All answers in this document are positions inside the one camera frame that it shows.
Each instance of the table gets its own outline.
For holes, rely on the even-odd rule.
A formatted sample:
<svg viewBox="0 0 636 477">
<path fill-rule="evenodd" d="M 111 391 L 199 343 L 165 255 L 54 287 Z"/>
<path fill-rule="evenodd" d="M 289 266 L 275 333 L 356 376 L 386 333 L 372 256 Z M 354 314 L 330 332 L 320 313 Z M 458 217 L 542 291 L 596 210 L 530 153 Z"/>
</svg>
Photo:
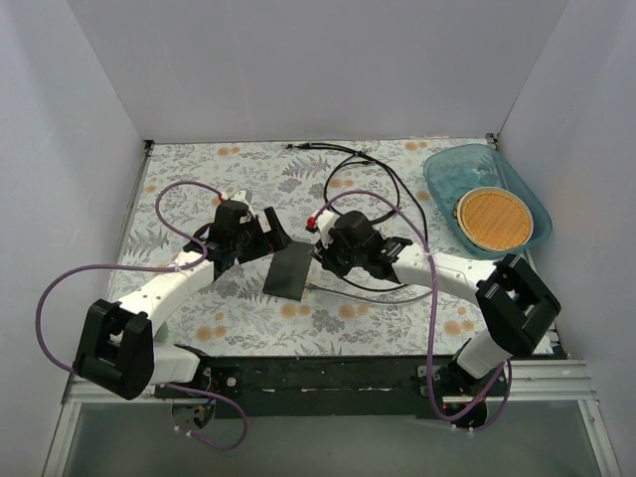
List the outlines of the table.
<svg viewBox="0 0 636 477">
<path fill-rule="evenodd" d="M 470 256 L 432 201 L 422 174 L 422 163 L 446 148 L 485 143 L 484 139 L 411 138 L 390 141 L 344 142 L 386 161 L 403 178 L 426 212 L 430 246 L 460 256 Z M 336 151 L 287 150 L 280 142 L 232 144 L 155 145 L 148 158 L 141 193 L 122 262 L 135 265 L 170 263 L 184 240 L 161 226 L 154 213 L 157 194 L 179 180 L 196 180 L 228 194 L 250 189 L 258 213 L 273 206 L 293 239 L 315 242 L 305 231 L 307 218 L 323 204 L 323 184 L 346 155 Z M 355 166 L 339 171 L 330 183 L 331 196 L 353 189 L 377 192 L 395 200 L 388 175 L 377 166 Z M 400 206 L 417 225 L 421 218 L 409 197 L 402 193 Z M 214 219 L 218 198 L 205 190 L 183 186 L 165 197 L 164 216 L 181 230 L 193 233 Z M 370 218 L 386 206 L 368 196 L 348 196 L 338 207 L 360 210 Z M 417 241 L 398 217 L 381 225 L 389 236 Z M 262 293 L 271 256 L 235 266 L 221 279 L 195 294 L 170 318 L 167 332 L 157 341 L 186 344 L 211 356 L 309 356 L 425 354 L 430 298 L 410 305 L 371 305 L 316 290 L 306 290 L 300 303 Z M 363 270 L 352 272 L 354 281 L 370 287 L 387 287 Z M 123 296 L 149 279 L 140 272 L 117 272 L 111 298 Z M 335 275 L 311 265 L 308 282 L 359 294 Z M 415 296 L 426 291 L 412 286 L 386 299 Z M 441 293 L 435 329 L 435 355 L 452 355 L 485 328 L 479 309 Z M 550 354 L 544 338 L 538 354 Z"/>
</svg>

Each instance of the gray cable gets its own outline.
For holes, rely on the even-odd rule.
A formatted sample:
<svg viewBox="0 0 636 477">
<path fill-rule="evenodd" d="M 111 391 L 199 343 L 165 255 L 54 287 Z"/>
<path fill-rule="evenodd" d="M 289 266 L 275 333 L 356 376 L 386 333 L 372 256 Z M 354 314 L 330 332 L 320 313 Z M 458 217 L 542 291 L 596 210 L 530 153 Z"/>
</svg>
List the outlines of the gray cable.
<svg viewBox="0 0 636 477">
<path fill-rule="evenodd" d="M 412 298 L 405 298 L 404 300 L 384 301 L 384 300 L 378 300 L 375 298 L 367 298 L 366 296 L 352 295 L 351 293 L 346 293 L 340 290 L 332 290 L 330 288 L 323 288 L 322 286 L 314 285 L 313 283 L 307 283 L 305 285 L 305 288 L 307 288 L 308 290 L 326 291 L 327 293 L 333 293 L 334 295 L 346 296 L 348 298 L 353 298 L 355 300 L 366 301 L 368 303 L 375 303 L 378 305 L 405 305 L 408 303 L 414 303 L 415 301 L 419 301 L 426 298 L 428 295 L 432 293 L 432 290 L 430 290 L 421 295 L 413 296 Z"/>
</svg>

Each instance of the black cable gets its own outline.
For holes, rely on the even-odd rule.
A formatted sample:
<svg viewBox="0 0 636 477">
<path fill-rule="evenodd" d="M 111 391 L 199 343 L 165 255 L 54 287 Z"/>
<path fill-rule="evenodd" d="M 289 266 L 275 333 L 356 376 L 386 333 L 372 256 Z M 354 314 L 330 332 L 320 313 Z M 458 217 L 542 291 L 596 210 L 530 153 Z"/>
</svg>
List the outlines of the black cable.
<svg viewBox="0 0 636 477">
<path fill-rule="evenodd" d="M 324 186 L 324 189 L 323 189 L 323 198 L 324 198 L 325 202 L 327 202 L 329 200 L 327 198 L 327 188 L 329 187 L 329 181 L 333 178 L 333 176 L 336 174 L 336 172 L 338 172 L 343 167 L 350 166 L 350 165 L 358 165 L 358 164 L 368 165 L 369 163 L 374 163 L 374 164 L 382 167 L 387 172 L 387 174 L 389 174 L 389 177 L 391 178 L 391 180 L 393 181 L 394 185 L 396 186 L 396 195 L 397 195 L 396 205 L 397 205 L 397 207 L 399 207 L 399 187 L 398 187 L 398 184 L 396 183 L 396 180 L 404 188 L 404 190 L 406 191 L 406 193 L 408 194 L 410 199 L 413 201 L 413 203 L 415 204 L 415 206 L 419 210 L 419 213 L 421 214 L 421 219 L 422 219 L 422 222 L 423 222 L 423 225 L 424 225 L 424 238 L 426 239 L 426 241 L 428 241 L 428 225 L 427 225 L 427 222 L 426 222 L 426 213 L 424 212 L 424 209 L 419 204 L 419 202 L 417 201 L 415 196 L 412 194 L 410 189 L 406 186 L 404 181 L 401 179 L 401 177 L 398 175 L 398 173 L 391 166 L 385 164 L 384 162 L 380 161 L 379 159 L 376 159 L 375 157 L 371 157 L 369 154 L 367 154 L 367 153 L 365 153 L 363 151 L 356 151 L 355 149 L 352 149 L 350 147 L 340 146 L 338 144 L 330 144 L 330 143 L 327 143 L 327 142 L 306 142 L 306 143 L 303 143 L 303 144 L 287 144 L 287 149 L 329 150 L 329 151 L 338 151 L 338 152 L 344 152 L 344 153 L 350 154 L 349 157 L 347 157 L 344 161 L 342 161 L 340 164 L 338 164 L 334 168 L 333 171 L 331 171 L 331 174 L 327 178 L 327 181 L 325 182 L 325 186 Z M 348 162 L 350 159 L 353 159 L 354 157 L 360 157 L 361 159 L 364 159 L 364 161 Z M 338 212 L 333 206 L 329 207 L 329 209 L 334 214 L 338 214 L 339 216 L 342 216 L 342 213 Z M 395 213 L 396 213 L 396 211 L 391 210 L 388 213 L 384 214 L 383 216 L 372 220 L 371 223 L 373 225 L 380 224 L 380 223 L 386 221 L 387 219 L 390 219 Z M 368 288 L 366 286 L 354 283 L 353 281 L 348 280 L 345 277 L 343 277 L 342 279 L 346 283 L 349 283 L 350 285 L 355 286 L 356 288 L 360 288 L 361 290 L 371 291 L 371 292 L 386 293 L 386 292 L 400 290 L 400 289 L 405 288 L 407 286 L 407 285 L 400 285 L 400 286 L 396 286 L 394 288 L 376 288 L 376 289 L 374 289 L 374 288 Z"/>
</svg>

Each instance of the gray floor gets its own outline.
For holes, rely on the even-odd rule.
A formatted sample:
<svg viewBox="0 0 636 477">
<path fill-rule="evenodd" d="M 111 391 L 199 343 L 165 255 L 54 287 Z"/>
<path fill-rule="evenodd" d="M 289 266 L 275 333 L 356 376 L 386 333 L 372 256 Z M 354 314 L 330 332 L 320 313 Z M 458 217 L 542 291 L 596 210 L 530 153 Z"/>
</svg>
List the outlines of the gray floor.
<svg viewBox="0 0 636 477">
<path fill-rule="evenodd" d="M 177 434 L 167 404 L 84 404 L 71 476 L 597 476 L 576 402 L 512 402 L 468 437 L 408 416 L 262 417 L 223 453 Z M 239 422 L 212 421 L 230 442 Z"/>
</svg>

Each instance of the teal tray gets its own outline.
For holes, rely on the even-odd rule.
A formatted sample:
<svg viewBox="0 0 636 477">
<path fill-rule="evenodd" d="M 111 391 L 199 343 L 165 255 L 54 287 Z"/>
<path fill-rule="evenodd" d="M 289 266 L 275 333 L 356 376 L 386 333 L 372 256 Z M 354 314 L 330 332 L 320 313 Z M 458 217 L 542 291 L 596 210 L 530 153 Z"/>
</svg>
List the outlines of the teal tray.
<svg viewBox="0 0 636 477">
<path fill-rule="evenodd" d="M 546 208 L 504 156 L 491 147 L 468 144 L 438 152 L 424 162 L 424 178 L 442 215 L 475 256 L 498 258 L 506 253 L 519 253 L 543 243 L 553 231 L 553 221 Z M 484 250 L 468 239 L 457 225 L 453 209 L 460 197 L 478 187 L 506 189 L 526 203 L 534 222 L 533 235 L 526 244 L 495 252 Z"/>
</svg>

